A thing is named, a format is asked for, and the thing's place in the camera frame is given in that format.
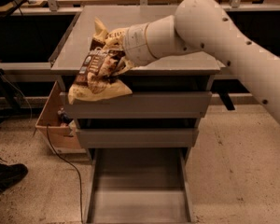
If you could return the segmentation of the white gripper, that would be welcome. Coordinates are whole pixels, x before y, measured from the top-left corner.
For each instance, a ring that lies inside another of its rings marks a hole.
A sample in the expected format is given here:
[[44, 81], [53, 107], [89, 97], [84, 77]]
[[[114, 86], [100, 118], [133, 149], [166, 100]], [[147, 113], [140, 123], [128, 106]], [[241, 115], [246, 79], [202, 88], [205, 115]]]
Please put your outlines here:
[[116, 68], [119, 76], [133, 69], [135, 66], [146, 66], [156, 61], [147, 44], [147, 23], [136, 24], [127, 28], [111, 31], [106, 37], [107, 45], [121, 45], [128, 60], [121, 60]]

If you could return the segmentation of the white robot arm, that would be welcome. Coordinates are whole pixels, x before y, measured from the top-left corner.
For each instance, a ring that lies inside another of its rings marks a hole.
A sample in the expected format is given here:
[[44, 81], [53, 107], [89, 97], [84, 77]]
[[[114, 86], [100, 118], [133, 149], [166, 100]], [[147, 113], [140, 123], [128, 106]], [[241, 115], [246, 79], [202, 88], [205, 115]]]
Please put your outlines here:
[[134, 66], [203, 51], [280, 124], [280, 58], [247, 38], [215, 0], [184, 0], [171, 16], [125, 28], [122, 48]]

